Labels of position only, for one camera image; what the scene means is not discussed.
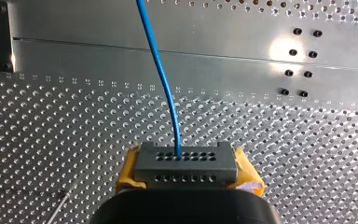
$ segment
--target screw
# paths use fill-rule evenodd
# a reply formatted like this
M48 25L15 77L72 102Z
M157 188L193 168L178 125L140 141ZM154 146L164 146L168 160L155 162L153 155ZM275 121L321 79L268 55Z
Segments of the screw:
M310 51L310 53L308 54L308 56L310 56L310 58L316 58L318 57L318 53L315 51Z
M293 30L293 34L295 35L301 35L302 34L302 30L300 28L296 28Z
M288 95L288 94L289 94L289 90L287 90L287 89L281 89L281 94L282 94L282 95Z
M5 12L6 12L6 7L0 6L0 13L5 13Z
M296 49L291 49L289 50L289 54L292 56L296 56L297 55L297 50Z
M308 93L306 91L301 91L299 95L302 97L308 97Z
M5 69L5 70L10 70L11 69L11 63L4 63L2 64L2 68Z
M312 77L312 72L306 71L306 72L304 73L304 77Z
M320 31L320 30L316 30L316 31L313 32L313 36L315 36L315 37L321 37L322 34L323 34L323 32Z
M292 77L293 76L293 71L292 70L286 70L285 72L284 72L284 74L287 76L287 77Z

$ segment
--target wire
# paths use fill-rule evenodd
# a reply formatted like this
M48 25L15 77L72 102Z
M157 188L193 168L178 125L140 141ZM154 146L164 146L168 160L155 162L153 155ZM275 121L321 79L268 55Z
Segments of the wire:
M170 108L170 114L172 118L173 133L175 137L175 156L179 157L181 155L180 130L179 130L178 118L176 115L176 108L172 98L170 84L168 83L164 66L162 65L162 61L159 57L158 46L156 43L156 39L153 35L152 25L147 15L145 0L136 0L136 4L138 5L139 13L141 14L141 18L142 18L142 23L144 24L147 40L149 42L149 46L152 51L153 59L156 64L156 68L158 70L159 78L161 79L162 86L164 87L165 95L167 97L168 107Z

